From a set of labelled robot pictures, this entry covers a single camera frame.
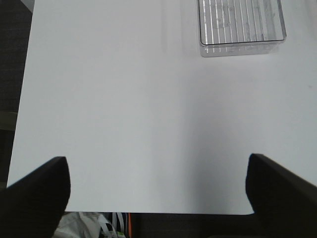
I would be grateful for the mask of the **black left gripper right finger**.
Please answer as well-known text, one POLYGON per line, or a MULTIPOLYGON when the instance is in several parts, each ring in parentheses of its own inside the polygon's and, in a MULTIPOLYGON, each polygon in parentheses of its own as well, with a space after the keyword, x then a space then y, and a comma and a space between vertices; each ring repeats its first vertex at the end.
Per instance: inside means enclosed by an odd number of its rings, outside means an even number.
POLYGON ((317 236, 317 188, 263 154, 251 154, 246 195, 271 238, 317 236))

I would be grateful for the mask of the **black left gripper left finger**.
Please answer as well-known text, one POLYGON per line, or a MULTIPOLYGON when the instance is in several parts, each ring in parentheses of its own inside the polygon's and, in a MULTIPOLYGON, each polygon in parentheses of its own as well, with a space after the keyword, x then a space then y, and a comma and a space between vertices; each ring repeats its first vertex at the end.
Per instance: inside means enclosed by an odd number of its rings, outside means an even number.
POLYGON ((70 198, 65 157, 55 157, 0 192, 2 238, 51 238, 70 198))

